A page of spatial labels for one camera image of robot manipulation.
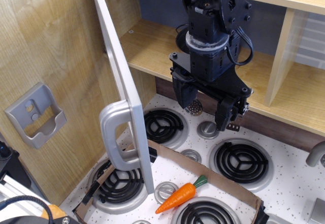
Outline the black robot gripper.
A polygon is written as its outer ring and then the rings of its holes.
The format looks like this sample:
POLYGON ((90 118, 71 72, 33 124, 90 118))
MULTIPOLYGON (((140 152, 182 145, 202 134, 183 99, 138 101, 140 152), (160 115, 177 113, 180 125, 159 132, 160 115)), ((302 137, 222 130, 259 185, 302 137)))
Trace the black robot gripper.
POLYGON ((198 91, 219 102, 215 112, 217 131, 225 131, 249 110, 251 89, 238 77, 225 51, 212 56, 173 52, 170 60, 174 92, 183 109, 197 98, 198 91))

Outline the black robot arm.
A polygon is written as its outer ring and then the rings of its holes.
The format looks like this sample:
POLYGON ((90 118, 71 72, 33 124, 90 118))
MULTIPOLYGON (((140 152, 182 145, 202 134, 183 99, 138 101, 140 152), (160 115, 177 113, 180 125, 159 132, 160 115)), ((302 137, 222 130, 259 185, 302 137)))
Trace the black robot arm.
POLYGON ((236 74, 240 43, 252 47, 242 26, 250 20, 246 0, 182 0, 188 16, 187 28, 176 39, 185 53, 172 53, 171 75, 179 105, 188 108, 202 92, 218 102, 215 123, 218 131, 248 111, 251 89, 236 74))

